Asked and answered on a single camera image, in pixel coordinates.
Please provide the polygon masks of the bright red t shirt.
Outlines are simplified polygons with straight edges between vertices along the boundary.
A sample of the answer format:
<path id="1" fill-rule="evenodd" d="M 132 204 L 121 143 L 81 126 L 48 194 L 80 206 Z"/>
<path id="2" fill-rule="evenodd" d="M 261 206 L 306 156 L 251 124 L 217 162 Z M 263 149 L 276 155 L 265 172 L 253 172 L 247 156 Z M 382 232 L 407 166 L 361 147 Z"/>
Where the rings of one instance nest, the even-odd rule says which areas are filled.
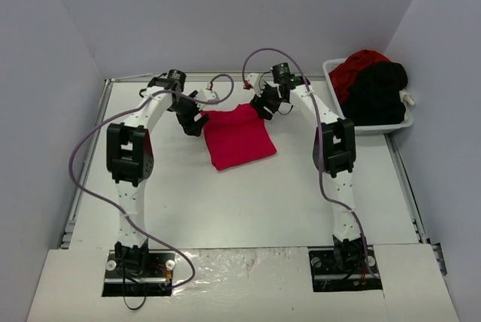
<path id="1" fill-rule="evenodd" d="M 211 163 L 218 171 L 242 166 L 277 153 L 265 122 L 251 105 L 231 111 L 203 111 L 207 116 L 204 140 Z"/>

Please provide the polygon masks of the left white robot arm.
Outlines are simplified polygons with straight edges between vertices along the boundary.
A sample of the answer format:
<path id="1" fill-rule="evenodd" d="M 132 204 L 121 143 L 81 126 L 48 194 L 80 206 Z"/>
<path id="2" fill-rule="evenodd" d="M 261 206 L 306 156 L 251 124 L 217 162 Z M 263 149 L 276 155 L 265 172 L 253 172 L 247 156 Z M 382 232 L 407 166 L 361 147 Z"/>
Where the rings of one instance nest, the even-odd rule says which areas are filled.
<path id="1" fill-rule="evenodd" d="M 185 82 L 186 74 L 176 69 L 153 78 L 143 97 L 147 104 L 123 122 L 110 123 L 107 128 L 107 170 L 115 182 L 122 209 L 115 257 L 124 259 L 124 266 L 133 275 L 147 273 L 152 259 L 147 237 L 138 232 L 145 228 L 145 189 L 154 167 L 150 133 L 166 111 L 175 113 L 188 136 L 200 136 L 209 120 L 207 115 L 201 115 L 202 106 L 193 99 L 210 101 L 214 98 L 210 91 L 194 91 L 187 99 L 171 93 L 156 94 L 160 90 L 183 92 Z"/>

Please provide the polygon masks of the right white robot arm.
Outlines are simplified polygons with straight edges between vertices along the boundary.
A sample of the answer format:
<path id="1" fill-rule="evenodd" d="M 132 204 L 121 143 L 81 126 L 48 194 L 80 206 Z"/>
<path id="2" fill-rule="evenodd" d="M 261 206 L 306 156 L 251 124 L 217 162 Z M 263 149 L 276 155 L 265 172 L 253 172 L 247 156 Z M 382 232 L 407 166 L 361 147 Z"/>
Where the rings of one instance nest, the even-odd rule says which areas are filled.
<path id="1" fill-rule="evenodd" d="M 365 256 L 363 232 L 355 216 L 353 169 L 356 160 L 354 124 L 335 114 L 303 78 L 294 76 L 285 62 L 271 69 L 273 84 L 262 74 L 250 73 L 244 87 L 253 89 L 250 102 L 259 117 L 271 120 L 287 103 L 315 128 L 313 162 L 319 172 L 323 198 L 333 212 L 333 261 L 344 272 L 353 270 Z"/>

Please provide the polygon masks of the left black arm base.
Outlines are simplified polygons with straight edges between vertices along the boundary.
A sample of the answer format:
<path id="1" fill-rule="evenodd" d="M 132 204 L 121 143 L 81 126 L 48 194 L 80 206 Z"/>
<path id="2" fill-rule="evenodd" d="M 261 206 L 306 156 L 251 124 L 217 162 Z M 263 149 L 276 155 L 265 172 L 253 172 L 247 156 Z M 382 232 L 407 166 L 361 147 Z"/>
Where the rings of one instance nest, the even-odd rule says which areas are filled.
<path id="1" fill-rule="evenodd" d="M 151 251 L 142 272 L 126 268 L 123 278 L 121 257 L 110 251 L 105 265 L 102 297 L 170 296 L 174 274 L 174 254 Z"/>

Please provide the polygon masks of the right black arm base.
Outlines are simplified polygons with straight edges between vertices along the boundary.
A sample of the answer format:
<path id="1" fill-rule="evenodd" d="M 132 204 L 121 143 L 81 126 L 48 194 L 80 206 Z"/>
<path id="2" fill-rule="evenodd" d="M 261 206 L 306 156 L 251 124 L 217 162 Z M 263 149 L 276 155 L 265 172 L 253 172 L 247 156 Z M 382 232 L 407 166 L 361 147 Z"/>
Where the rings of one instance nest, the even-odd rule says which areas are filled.
<path id="1" fill-rule="evenodd" d="M 382 290 L 383 283 L 366 268 L 365 259 L 354 257 L 340 267 L 330 248 L 309 249 L 311 284 L 314 293 Z"/>

